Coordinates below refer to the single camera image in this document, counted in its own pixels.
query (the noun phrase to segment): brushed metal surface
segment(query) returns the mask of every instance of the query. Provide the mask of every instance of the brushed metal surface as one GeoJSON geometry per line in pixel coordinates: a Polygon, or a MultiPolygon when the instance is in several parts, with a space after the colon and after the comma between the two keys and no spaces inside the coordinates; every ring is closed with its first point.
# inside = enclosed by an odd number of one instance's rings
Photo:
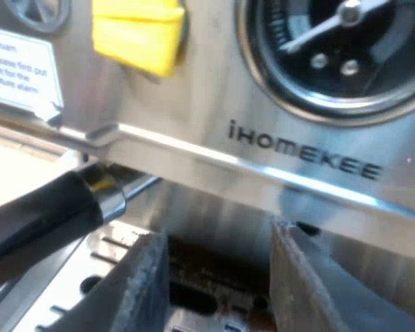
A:
{"type": "Polygon", "coordinates": [[[94,53],[89,0],[74,1],[63,31],[49,36],[23,26],[0,1],[0,28],[53,43],[65,102],[58,129],[2,104],[0,125],[415,258],[415,111],[344,128],[279,108],[241,56],[240,3],[187,1],[176,74],[158,79],[94,53]],[[384,170],[370,181],[231,140],[231,119],[384,170]]]}

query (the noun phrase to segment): white sticker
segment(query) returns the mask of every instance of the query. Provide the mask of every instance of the white sticker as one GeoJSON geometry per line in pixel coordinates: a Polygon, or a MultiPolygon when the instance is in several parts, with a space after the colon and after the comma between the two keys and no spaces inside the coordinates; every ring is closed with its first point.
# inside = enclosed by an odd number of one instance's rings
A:
{"type": "Polygon", "coordinates": [[[0,102],[49,120],[63,108],[53,47],[0,30],[0,102]]]}

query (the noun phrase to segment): ihomekee logo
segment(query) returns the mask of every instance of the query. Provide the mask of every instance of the ihomekee logo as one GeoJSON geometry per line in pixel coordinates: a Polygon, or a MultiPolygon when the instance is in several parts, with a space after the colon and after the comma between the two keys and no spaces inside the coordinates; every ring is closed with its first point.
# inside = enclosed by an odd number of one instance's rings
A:
{"type": "Polygon", "coordinates": [[[316,147],[301,145],[292,140],[269,133],[259,133],[254,129],[238,126],[235,120],[230,121],[228,137],[242,144],[254,145],[261,149],[272,149],[279,154],[285,154],[300,158],[308,163],[315,163],[338,169],[342,172],[359,175],[369,180],[378,180],[382,172],[382,167],[380,166],[365,163],[355,158],[333,154],[316,147]]]}

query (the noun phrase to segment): gauge dial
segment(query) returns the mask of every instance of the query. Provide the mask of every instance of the gauge dial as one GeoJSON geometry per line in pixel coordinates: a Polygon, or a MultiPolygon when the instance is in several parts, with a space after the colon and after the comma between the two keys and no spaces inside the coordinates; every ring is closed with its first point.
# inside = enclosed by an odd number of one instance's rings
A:
{"type": "Polygon", "coordinates": [[[415,95],[415,0],[255,0],[252,47],[281,98],[334,117],[415,95]]]}

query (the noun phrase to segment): yellow tab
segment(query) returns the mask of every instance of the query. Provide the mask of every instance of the yellow tab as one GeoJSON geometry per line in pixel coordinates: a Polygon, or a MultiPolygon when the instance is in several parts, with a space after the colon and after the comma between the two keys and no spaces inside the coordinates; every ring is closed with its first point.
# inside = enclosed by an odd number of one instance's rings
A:
{"type": "Polygon", "coordinates": [[[184,8],[163,7],[148,3],[132,3],[129,8],[117,6],[96,7],[93,16],[106,19],[141,19],[147,21],[176,21],[185,14],[184,8]]]}
{"type": "Polygon", "coordinates": [[[174,73],[182,21],[94,19],[94,49],[160,76],[174,73]]]}
{"type": "Polygon", "coordinates": [[[124,64],[170,76],[184,15],[178,0],[93,0],[94,49],[124,64]]]}

